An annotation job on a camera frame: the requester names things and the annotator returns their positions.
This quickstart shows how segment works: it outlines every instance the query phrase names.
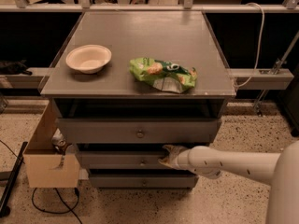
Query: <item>drawer knob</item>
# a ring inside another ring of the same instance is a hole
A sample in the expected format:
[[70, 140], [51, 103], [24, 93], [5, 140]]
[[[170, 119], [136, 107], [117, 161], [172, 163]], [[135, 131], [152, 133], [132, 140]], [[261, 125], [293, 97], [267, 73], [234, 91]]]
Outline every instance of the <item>drawer knob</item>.
[[137, 132], [137, 137], [138, 137], [138, 138], [143, 138], [143, 137], [144, 137], [144, 133], [143, 133], [143, 131], [139, 130], [139, 131]]

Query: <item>gray tabletop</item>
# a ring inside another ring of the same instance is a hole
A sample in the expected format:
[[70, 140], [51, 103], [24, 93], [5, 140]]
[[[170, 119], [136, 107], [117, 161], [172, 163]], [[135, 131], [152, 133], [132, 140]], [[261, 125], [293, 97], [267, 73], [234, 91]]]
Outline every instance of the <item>gray tabletop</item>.
[[[109, 48], [111, 61], [97, 74], [70, 69], [72, 49], [97, 44]], [[196, 87], [182, 94], [158, 91], [136, 81], [129, 61], [139, 57], [195, 67]], [[200, 11], [101, 11], [84, 14], [44, 89], [46, 97], [227, 97], [232, 81]]]

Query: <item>terrazzo floor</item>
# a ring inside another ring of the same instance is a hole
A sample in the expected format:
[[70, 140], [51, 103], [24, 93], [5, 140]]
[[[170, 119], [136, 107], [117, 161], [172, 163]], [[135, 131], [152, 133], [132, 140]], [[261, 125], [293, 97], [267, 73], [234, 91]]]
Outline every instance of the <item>terrazzo floor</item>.
[[[47, 103], [45, 100], [10, 99], [0, 115], [0, 139], [18, 153], [23, 141], [34, 132]], [[274, 103], [264, 103], [263, 117], [253, 112], [251, 102], [229, 103], [212, 147], [219, 150], [281, 152], [297, 140], [289, 123]], [[12, 168], [15, 157], [0, 146], [0, 171]], [[99, 224], [239, 224], [264, 223], [269, 187], [246, 178], [223, 173], [216, 180], [201, 177], [192, 190], [186, 189], [96, 189], [79, 181], [80, 200], [75, 209], [82, 223]], [[76, 202], [73, 189], [59, 189], [70, 205]], [[72, 213], [51, 215], [32, 205], [25, 165], [21, 167], [8, 202], [11, 213], [0, 223], [79, 223]], [[61, 212], [65, 207], [54, 189], [38, 189], [36, 204]]]

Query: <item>gray drawer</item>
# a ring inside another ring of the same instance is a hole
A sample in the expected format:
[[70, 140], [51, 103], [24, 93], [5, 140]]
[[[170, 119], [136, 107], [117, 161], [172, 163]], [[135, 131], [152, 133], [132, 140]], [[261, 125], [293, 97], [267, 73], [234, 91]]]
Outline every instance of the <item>gray drawer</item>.
[[85, 151], [76, 154], [85, 169], [165, 169], [158, 159], [163, 151]]
[[211, 143], [220, 119], [58, 119], [69, 143]]
[[91, 184], [97, 188], [162, 188], [192, 189], [198, 176], [193, 174], [98, 174], [90, 175]]

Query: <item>cardboard box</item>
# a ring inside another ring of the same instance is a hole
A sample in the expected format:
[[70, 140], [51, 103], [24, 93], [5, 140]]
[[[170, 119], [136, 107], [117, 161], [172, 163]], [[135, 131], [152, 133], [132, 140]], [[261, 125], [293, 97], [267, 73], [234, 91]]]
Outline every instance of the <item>cardboard box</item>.
[[79, 163], [75, 153], [58, 154], [51, 143], [57, 127], [49, 103], [27, 148], [23, 152], [30, 188], [74, 188], [78, 184]]

